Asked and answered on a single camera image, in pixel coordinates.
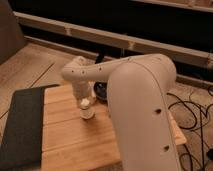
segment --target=wooden tabletop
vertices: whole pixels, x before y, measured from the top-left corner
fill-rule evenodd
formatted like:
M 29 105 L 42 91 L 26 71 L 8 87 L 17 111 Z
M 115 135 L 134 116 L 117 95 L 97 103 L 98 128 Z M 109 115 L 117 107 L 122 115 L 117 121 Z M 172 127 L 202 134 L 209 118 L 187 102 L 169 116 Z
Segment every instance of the wooden tabletop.
M 120 162 L 116 137 L 105 104 L 96 102 L 93 119 L 83 120 L 70 85 L 46 89 L 42 171 L 86 171 Z M 186 139 L 175 120 L 177 145 Z

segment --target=wood grain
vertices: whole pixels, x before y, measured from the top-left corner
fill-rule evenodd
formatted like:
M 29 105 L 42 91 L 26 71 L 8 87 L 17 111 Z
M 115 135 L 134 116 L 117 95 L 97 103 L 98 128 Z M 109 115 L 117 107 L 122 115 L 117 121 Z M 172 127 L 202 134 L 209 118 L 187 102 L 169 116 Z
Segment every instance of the wood grain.
M 70 85 L 45 91 L 42 171 L 86 171 L 119 163 L 120 153 L 107 105 L 96 102 L 93 119 L 80 118 Z M 186 142 L 170 115 L 176 145 Z

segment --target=black cable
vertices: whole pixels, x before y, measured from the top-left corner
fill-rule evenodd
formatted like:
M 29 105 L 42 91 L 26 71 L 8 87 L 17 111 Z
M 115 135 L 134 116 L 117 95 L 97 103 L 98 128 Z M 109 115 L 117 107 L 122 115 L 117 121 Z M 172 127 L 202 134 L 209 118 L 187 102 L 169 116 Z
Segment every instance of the black cable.
M 208 93 L 209 93 L 210 96 L 213 97 L 213 86 L 208 87 Z
M 201 136 L 201 154 L 202 154 L 202 170 L 205 171 L 204 145 L 203 145 L 203 117 L 200 110 L 200 136 Z
M 189 130 L 189 131 L 191 131 L 191 132 L 194 132 L 196 135 L 198 135 L 198 136 L 200 137 L 200 140 L 201 140 L 202 165 L 201 165 L 201 163 L 199 162 L 199 160 L 198 160 L 195 156 L 193 156 L 193 155 L 190 153 L 188 147 L 187 147 L 186 145 L 184 145 L 184 147 L 185 147 L 185 149 L 186 149 L 186 153 L 183 153 L 183 154 L 180 155 L 180 164 L 181 164 L 181 167 L 182 167 L 182 169 L 183 169 L 184 171 L 187 171 L 187 169 L 184 168 L 184 166 L 183 166 L 182 158 L 183 158 L 184 156 L 188 156 L 188 157 L 189 157 L 189 160 L 190 160 L 190 171 L 193 171 L 193 160 L 196 161 L 196 163 L 198 163 L 198 165 L 199 165 L 199 167 L 200 167 L 200 169 L 199 169 L 198 171 L 205 171 L 205 168 L 206 168 L 206 166 L 207 166 L 209 160 L 205 163 L 205 158 L 204 158 L 204 145 L 205 145 L 208 149 L 210 149 L 210 147 L 209 147 L 209 145 L 204 141 L 204 137 L 203 137 L 203 128 L 211 121 L 211 115 L 210 115 L 210 112 L 209 112 L 209 111 L 210 111 L 210 108 L 213 106 L 213 104 L 210 104 L 210 105 L 208 105 L 207 107 L 204 107 L 204 106 L 200 105 L 199 103 L 193 102 L 193 101 L 191 100 L 191 95 L 192 95 L 192 93 L 191 93 L 190 96 L 189 96 L 189 101 L 184 101 L 184 100 L 182 100 L 180 97 L 178 97 L 177 95 L 172 94 L 172 93 L 168 93 L 168 95 L 173 96 L 173 97 L 175 97 L 176 99 L 178 99 L 177 102 L 175 102 L 175 103 L 173 103 L 173 104 L 171 104 L 171 105 L 169 106 L 169 109 L 172 108 L 173 106 L 177 105 L 177 104 L 182 104 L 185 108 L 187 108 L 187 109 L 190 111 L 191 115 L 193 116 L 194 124 L 193 124 L 192 126 L 190 126 L 190 127 L 182 127 L 182 126 L 179 126 L 179 127 L 182 128 L 182 129 L 186 129 L 186 130 Z M 188 106 L 188 104 L 192 104 L 192 105 L 194 105 L 197 109 L 199 109 L 199 114 L 200 114 L 200 126 L 199 126 L 198 128 L 195 128 L 195 127 L 197 126 L 197 124 L 198 124 L 198 118 L 197 118 L 197 116 L 196 116 L 196 113 Z M 205 118 L 208 118 L 208 121 L 207 121 L 205 124 L 203 124 L 203 116 L 205 116 Z M 197 132 L 195 132 L 196 130 L 199 130 L 199 129 L 200 129 L 200 131 L 201 131 L 201 135 L 199 135 Z
M 183 144 L 183 147 L 185 148 L 186 153 L 183 153 L 183 154 L 181 154 L 181 155 L 179 156 L 180 165 L 181 165 L 181 167 L 182 167 L 182 169 L 183 169 L 184 171 L 187 171 L 187 170 L 185 169 L 185 167 L 183 166 L 182 158 L 183 158 L 184 154 L 188 154 L 188 156 L 189 156 L 189 163 L 190 163 L 190 171 L 193 171 L 194 169 L 193 169 L 193 161 L 192 161 L 191 152 L 189 151 L 189 149 L 188 149 L 188 147 L 186 146 L 186 144 Z

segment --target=dark gray cloth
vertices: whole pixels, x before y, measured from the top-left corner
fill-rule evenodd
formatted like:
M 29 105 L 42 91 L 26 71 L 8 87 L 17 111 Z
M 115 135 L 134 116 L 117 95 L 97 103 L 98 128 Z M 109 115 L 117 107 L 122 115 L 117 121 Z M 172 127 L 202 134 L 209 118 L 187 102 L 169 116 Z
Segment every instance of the dark gray cloth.
M 0 148 L 0 171 L 41 161 L 44 90 L 13 94 Z

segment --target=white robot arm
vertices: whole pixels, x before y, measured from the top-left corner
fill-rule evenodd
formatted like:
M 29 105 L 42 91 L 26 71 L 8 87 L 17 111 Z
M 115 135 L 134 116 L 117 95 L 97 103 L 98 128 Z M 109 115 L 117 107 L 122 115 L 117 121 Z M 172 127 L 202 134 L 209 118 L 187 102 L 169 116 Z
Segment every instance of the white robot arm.
M 90 96 L 88 81 L 107 82 L 109 113 L 126 171 L 181 171 L 165 96 L 176 79 L 171 60 L 140 55 L 85 66 L 78 57 L 62 69 L 79 99 Z

